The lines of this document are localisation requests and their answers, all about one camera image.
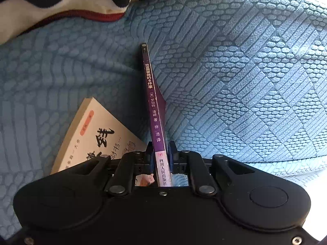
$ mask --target embossed pattern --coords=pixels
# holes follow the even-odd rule
[[[311,0],[146,0],[114,23],[62,19],[0,46],[0,235],[48,175],[84,97],[147,135],[140,43],[167,137],[280,176],[327,167],[327,9]]]

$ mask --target book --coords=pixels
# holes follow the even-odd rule
[[[143,42],[142,56],[145,74],[145,86],[150,115],[150,132],[156,158],[156,171],[159,187],[171,187],[172,179],[169,170],[165,137],[166,102],[160,92],[150,62],[147,43]]]
[[[125,153],[145,151],[146,148],[145,143],[95,98],[85,98],[69,126],[51,174],[96,156],[117,159]]]

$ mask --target orange label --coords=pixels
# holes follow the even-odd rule
[[[89,116],[87,116],[87,118],[86,118],[86,120],[85,120],[85,123],[83,124],[82,130],[81,130],[81,132],[80,132],[80,135],[81,135],[81,136],[83,136],[83,135],[85,134],[86,129],[87,129],[87,127],[89,126],[89,124],[90,124],[90,122],[91,122],[91,120],[92,120],[93,115],[94,115],[94,111],[91,110],[91,111],[89,112]]]

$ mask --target book spine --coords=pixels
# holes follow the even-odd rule
[[[148,45],[146,43],[142,43],[142,55],[150,116],[151,139],[157,164],[158,186],[171,187],[172,181],[165,144],[165,128],[163,126],[165,122],[162,120],[164,115],[160,115],[160,107],[158,105],[157,98],[159,95],[161,95],[161,93],[159,88],[156,88],[148,52]]]

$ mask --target silver screw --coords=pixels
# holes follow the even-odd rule
[[[24,243],[26,245],[34,245],[34,240],[31,237],[24,238]]]
[[[215,188],[210,186],[210,185],[202,185],[200,188],[199,188],[199,191],[201,193],[204,193],[204,194],[210,194],[210,193],[213,193],[215,191]]]
[[[125,190],[125,187],[121,185],[114,185],[109,188],[109,191],[112,193],[123,193]]]
[[[302,238],[301,237],[295,237],[293,240],[292,240],[292,244],[293,245],[300,245],[302,243]]]

